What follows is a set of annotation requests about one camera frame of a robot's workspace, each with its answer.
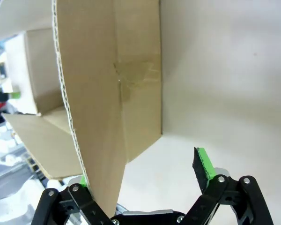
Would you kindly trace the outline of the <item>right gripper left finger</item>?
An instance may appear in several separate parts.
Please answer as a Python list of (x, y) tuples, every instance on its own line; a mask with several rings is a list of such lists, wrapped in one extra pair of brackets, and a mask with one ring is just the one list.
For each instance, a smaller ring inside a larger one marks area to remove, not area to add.
[(112, 224), (88, 189), (79, 183), (61, 192), (55, 188), (45, 189), (36, 208), (36, 224), (65, 225), (74, 213), (80, 213), (88, 225)]

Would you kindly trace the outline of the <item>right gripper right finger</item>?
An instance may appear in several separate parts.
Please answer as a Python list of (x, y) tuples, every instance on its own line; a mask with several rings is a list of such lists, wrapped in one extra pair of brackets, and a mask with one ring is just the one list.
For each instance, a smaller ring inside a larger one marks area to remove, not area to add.
[(201, 195), (186, 214), (188, 225), (208, 225), (220, 205), (229, 205), (239, 225), (270, 225), (272, 217), (256, 179), (234, 180), (217, 173), (204, 148), (194, 148), (192, 163)]

